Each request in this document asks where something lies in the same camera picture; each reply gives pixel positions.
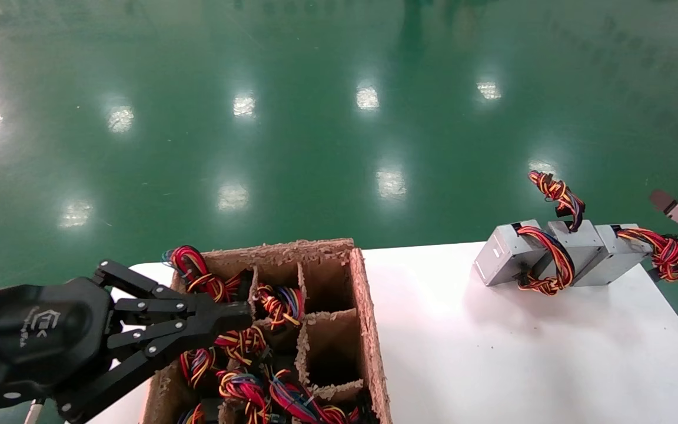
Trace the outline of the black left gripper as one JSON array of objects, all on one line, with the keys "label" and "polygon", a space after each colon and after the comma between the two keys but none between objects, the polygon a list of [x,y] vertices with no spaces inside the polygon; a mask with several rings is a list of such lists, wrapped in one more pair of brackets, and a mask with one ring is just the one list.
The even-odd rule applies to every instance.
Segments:
[{"label": "black left gripper", "polygon": [[[216,302],[207,293],[180,293],[120,263],[105,260],[92,278],[65,284],[0,289],[0,408],[51,396],[95,360],[106,322],[166,327],[109,371],[56,395],[59,415],[86,423],[188,350],[212,346],[219,334],[252,325],[245,302]],[[129,298],[111,300],[111,287]]]}]

